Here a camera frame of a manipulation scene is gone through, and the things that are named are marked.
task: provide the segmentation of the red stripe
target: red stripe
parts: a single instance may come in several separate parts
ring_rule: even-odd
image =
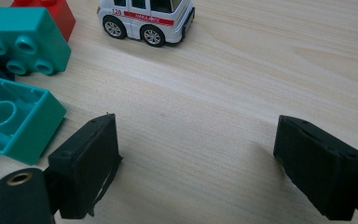
[[[136,19],[138,21],[148,21],[148,22],[156,23],[156,24],[160,24],[160,25],[173,26],[173,23],[174,23],[174,21],[172,21],[172,20],[166,20],[166,19],[162,19],[159,17],[146,16],[143,14],[129,12],[129,11],[124,11],[124,16],[130,17],[132,19]]]

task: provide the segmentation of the red lego brick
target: red lego brick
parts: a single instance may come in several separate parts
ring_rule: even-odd
[[[14,0],[12,7],[45,7],[62,36],[68,42],[75,27],[75,17],[65,0]]]

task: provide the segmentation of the car bumper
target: car bumper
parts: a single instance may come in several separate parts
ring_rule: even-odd
[[[188,14],[186,18],[185,25],[182,27],[182,38],[186,38],[187,30],[190,28],[191,22],[194,20],[194,17],[196,16],[196,9],[193,7],[191,9],[191,12]]]

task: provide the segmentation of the white toy car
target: white toy car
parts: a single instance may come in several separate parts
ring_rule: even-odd
[[[112,37],[142,38],[161,47],[185,38],[195,11],[192,0],[100,0],[97,14]]]

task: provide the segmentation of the wood grain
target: wood grain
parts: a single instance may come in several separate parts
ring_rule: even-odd
[[[96,216],[57,223],[358,223],[322,217],[272,156],[280,114],[358,148],[358,1],[194,3],[186,39],[155,49],[110,38],[98,0],[68,0],[67,70],[17,77],[68,110],[41,169],[89,119],[117,115],[124,160]],[[0,178],[22,167],[0,157]]]

